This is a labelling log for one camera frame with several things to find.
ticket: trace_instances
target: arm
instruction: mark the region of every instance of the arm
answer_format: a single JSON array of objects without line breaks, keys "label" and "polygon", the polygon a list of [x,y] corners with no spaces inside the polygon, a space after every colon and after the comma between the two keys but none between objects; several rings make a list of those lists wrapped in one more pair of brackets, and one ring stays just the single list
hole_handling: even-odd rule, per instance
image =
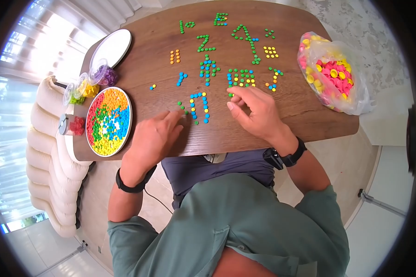
[{"label": "arm", "polygon": [[[137,124],[131,147],[123,155],[120,167],[120,179],[126,186],[136,186],[154,165],[166,157],[183,129],[182,125],[177,125],[182,114],[183,110],[165,111]],[[143,192],[124,192],[114,183],[108,204],[108,220],[123,222],[138,215],[142,201]]]},{"label": "arm", "polygon": [[[273,97],[255,87],[231,87],[231,102],[227,103],[233,118],[251,134],[268,141],[280,156],[293,154],[299,142],[290,128],[284,124],[277,113]],[[240,107],[250,108],[248,116]],[[294,185],[305,195],[309,191],[322,191],[328,185],[325,170],[310,151],[305,151],[296,165],[287,168]]]}]

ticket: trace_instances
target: wooden table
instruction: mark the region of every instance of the wooden table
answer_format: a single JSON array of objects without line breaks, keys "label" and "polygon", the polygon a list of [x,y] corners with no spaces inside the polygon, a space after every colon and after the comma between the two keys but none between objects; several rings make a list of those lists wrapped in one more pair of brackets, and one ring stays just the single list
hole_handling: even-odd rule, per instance
[{"label": "wooden table", "polygon": [[[214,26],[216,13],[225,12],[227,26]],[[183,23],[194,21],[195,26],[184,28],[180,33],[179,20]],[[262,59],[252,64],[254,54],[248,41],[234,39],[231,34],[239,24],[247,27],[255,42],[256,52]],[[185,126],[181,136],[170,152],[170,156],[188,156],[208,153],[223,153],[266,148],[269,144],[250,135],[231,117],[226,103],[229,101],[228,69],[252,69],[256,86],[271,94],[277,104],[281,119],[289,125],[294,134],[305,142],[318,141],[356,133],[359,118],[337,113],[321,105],[308,86],[297,64],[300,37],[307,31],[330,39],[319,20],[312,14],[277,3],[262,1],[208,1],[168,9],[139,19],[124,27],[133,36],[126,56],[115,67],[119,74],[117,87],[122,88],[131,98],[133,105],[133,126],[163,110],[178,109],[178,101],[189,109],[190,95],[206,92],[211,115],[208,124],[203,123],[204,112],[201,99],[196,99],[195,108],[200,119],[194,125],[191,114],[182,119]],[[275,39],[265,37],[265,29],[274,30]],[[209,35],[205,47],[216,47],[215,51],[197,52],[202,40],[196,36]],[[92,54],[100,42],[86,53],[82,72],[89,71]],[[266,58],[263,46],[275,47],[278,58]],[[170,64],[170,51],[180,50],[180,63]],[[210,77],[210,86],[201,78],[200,62],[205,54],[221,68],[215,77]],[[278,78],[277,91],[266,86],[271,82],[271,66],[283,71]],[[179,72],[188,74],[181,86],[176,86]],[[83,106],[75,106],[76,115],[86,116],[91,99]],[[78,160],[121,160],[131,145],[134,128],[126,146],[116,155],[102,158],[95,155],[88,146],[86,136],[73,137],[74,154]]]}]

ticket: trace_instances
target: clear plastic bag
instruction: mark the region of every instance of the clear plastic bag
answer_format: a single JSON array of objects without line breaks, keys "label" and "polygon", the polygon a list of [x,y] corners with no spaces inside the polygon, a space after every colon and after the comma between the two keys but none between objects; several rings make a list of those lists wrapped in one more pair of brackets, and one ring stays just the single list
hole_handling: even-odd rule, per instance
[{"label": "clear plastic bag", "polygon": [[374,108],[359,59],[343,42],[331,42],[307,32],[300,38],[297,61],[324,106],[352,115]]}]

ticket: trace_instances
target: sage green shirt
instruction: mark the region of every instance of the sage green shirt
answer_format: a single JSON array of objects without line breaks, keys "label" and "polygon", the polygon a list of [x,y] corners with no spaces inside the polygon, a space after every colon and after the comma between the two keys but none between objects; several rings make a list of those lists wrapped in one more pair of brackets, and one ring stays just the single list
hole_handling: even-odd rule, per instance
[{"label": "sage green shirt", "polygon": [[349,261],[331,185],[293,208],[244,173],[194,185],[160,234],[140,216],[108,233],[115,276],[211,276],[224,247],[278,276],[343,276]]}]

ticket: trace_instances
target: cable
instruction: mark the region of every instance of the cable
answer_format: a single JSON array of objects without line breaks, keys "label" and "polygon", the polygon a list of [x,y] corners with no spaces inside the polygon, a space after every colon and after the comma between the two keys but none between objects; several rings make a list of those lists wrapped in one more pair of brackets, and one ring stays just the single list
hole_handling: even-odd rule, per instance
[{"label": "cable", "polygon": [[144,189],[145,190],[145,192],[146,192],[146,194],[148,194],[150,197],[153,197],[155,200],[157,200],[157,201],[159,201],[171,214],[172,214],[172,211],[170,210],[170,209],[168,209],[168,207],[167,206],[165,206],[165,204],[164,203],[162,203],[162,201],[160,201],[159,199],[157,199],[156,197],[154,197],[154,196],[152,196],[151,194],[149,194],[147,191],[146,191],[146,188]]}]

